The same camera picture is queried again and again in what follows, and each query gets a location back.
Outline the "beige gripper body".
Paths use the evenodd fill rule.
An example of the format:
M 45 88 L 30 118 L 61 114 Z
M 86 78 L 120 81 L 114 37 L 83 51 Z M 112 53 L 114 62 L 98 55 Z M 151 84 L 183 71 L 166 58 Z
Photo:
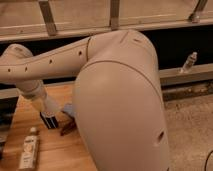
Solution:
M 45 109 L 44 101 L 46 99 L 47 93 L 45 90 L 32 92 L 29 94 L 29 99 L 32 106 L 39 112 Z

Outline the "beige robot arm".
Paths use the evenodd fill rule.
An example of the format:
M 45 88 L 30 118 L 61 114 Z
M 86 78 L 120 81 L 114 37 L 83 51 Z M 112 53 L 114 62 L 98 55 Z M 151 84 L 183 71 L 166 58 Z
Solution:
M 0 56 L 0 83 L 29 98 L 43 94 L 43 79 L 71 76 L 78 130 L 98 171 L 171 171 L 158 59 L 144 34 L 97 34 L 37 56 L 12 44 Z

